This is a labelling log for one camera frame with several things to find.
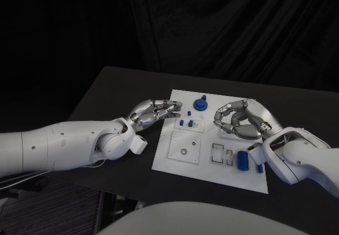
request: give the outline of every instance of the gray carpet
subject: gray carpet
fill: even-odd
[[[0,229],[6,235],[93,235],[100,191],[44,178],[37,185],[41,192],[19,191],[0,215]]]

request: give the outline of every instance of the blue cylinder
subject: blue cylinder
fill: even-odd
[[[249,154],[246,151],[239,152],[239,169],[243,171],[250,170],[249,166]]]
[[[263,164],[262,164],[262,165],[257,165],[257,166],[259,166],[259,172],[260,172],[260,173],[265,173]]]
[[[198,111],[204,111],[208,107],[207,96],[204,95],[201,99],[198,99],[194,103],[194,107]]]

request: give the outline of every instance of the white arm casing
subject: white arm casing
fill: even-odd
[[[146,145],[123,118],[61,122],[34,131],[5,133],[0,177],[25,171],[70,170],[103,159],[116,160],[129,150],[140,154]]]
[[[272,143],[283,135],[292,135],[296,139],[273,151]],[[263,144],[250,146],[247,152],[259,165],[267,161],[285,182],[295,184],[312,178],[339,197],[339,149],[331,149],[305,129],[285,128]]]

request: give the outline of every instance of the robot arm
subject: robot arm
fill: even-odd
[[[233,111],[237,113],[227,124],[223,117]],[[246,119],[252,125],[240,124]],[[236,101],[218,109],[214,123],[246,140],[265,137],[263,144],[252,145],[247,152],[257,165],[269,163],[285,182],[295,184],[312,178],[339,198],[339,150],[332,149],[309,131],[293,127],[283,129],[266,107],[253,99]]]
[[[0,134],[0,177],[25,171],[68,170],[116,160],[148,145],[136,133],[165,118],[179,117],[182,103],[146,100],[114,121],[61,122],[38,130]]]

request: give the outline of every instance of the dark table surface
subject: dark table surface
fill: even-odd
[[[103,69],[70,120],[126,117],[143,100],[169,99],[172,89],[254,98],[285,127],[303,127],[332,147],[339,146],[338,93],[114,67]],[[259,214],[309,234],[339,234],[339,199],[311,179],[289,185],[267,166],[270,193],[263,194],[152,170],[162,126],[159,121],[139,133],[149,142],[142,155],[129,152],[99,168],[51,172],[50,176],[152,204],[171,201],[218,204]]]

